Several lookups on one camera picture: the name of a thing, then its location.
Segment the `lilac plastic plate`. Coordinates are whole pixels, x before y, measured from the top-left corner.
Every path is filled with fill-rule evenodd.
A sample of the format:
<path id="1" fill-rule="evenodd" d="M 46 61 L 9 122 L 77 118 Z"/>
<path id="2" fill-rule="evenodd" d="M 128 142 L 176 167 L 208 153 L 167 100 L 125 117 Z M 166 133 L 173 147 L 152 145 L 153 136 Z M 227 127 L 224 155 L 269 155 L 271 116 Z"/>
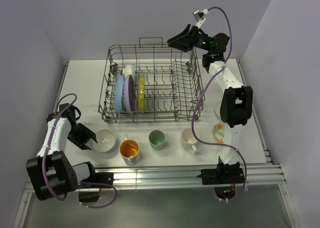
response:
<path id="1" fill-rule="evenodd" d="M 124 104 L 127 112 L 135 110 L 135 85 L 132 75 L 128 75 L 124 80 Z"/>

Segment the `blue plastic plate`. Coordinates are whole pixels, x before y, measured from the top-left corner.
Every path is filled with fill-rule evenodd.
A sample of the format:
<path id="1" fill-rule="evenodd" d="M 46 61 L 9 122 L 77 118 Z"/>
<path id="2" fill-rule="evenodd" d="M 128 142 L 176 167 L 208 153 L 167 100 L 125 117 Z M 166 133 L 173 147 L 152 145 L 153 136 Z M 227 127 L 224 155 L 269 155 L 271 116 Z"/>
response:
<path id="1" fill-rule="evenodd" d="M 122 112 L 122 94 L 123 94 L 123 84 L 124 83 L 124 76 L 121 75 L 116 84 L 115 89 L 115 111 L 117 114 Z"/>

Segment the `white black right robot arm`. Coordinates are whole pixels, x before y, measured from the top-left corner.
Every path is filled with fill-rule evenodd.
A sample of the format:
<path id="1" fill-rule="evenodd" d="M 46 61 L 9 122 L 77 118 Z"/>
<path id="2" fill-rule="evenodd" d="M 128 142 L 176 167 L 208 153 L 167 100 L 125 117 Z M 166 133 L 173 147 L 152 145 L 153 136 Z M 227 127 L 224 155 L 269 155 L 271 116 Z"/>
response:
<path id="1" fill-rule="evenodd" d="M 202 29 L 188 24 L 178 35 L 170 38 L 169 47 L 183 52 L 194 47 L 206 50 L 202 65 L 212 75 L 223 91 L 219 109 L 216 110 L 224 125 L 224 140 L 215 169 L 203 169 L 199 178 L 204 185 L 245 184 L 246 169 L 240 167 L 241 133 L 252 116 L 253 89 L 239 82 L 226 66 L 224 53 L 231 36 L 218 33 L 210 37 Z"/>

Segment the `green polka-dot plate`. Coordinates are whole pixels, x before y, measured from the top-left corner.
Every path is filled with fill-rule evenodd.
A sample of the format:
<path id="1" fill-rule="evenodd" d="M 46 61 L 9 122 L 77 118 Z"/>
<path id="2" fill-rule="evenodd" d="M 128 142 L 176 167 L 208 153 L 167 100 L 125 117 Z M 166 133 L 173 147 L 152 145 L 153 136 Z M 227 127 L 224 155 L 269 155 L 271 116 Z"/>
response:
<path id="1" fill-rule="evenodd" d="M 141 113 L 144 113 L 145 110 L 145 75 L 142 74 L 139 76 L 139 84 L 138 84 L 138 109 Z"/>

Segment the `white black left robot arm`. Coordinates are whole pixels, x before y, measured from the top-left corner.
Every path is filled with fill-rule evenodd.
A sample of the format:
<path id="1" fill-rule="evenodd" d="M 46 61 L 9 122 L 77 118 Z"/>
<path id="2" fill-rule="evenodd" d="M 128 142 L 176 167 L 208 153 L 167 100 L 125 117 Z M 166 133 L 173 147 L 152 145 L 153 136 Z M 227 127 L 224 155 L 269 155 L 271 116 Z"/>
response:
<path id="1" fill-rule="evenodd" d="M 81 150 L 89 150 L 88 141 L 97 143 L 96 134 L 78 122 L 80 110 L 69 103 L 62 104 L 46 119 L 47 134 L 35 158 L 26 162 L 26 170 L 34 192 L 40 201 L 50 198 L 64 200 L 67 193 L 80 186 L 108 187 L 113 174 L 98 175 L 91 162 L 71 165 L 65 154 L 68 141 Z"/>

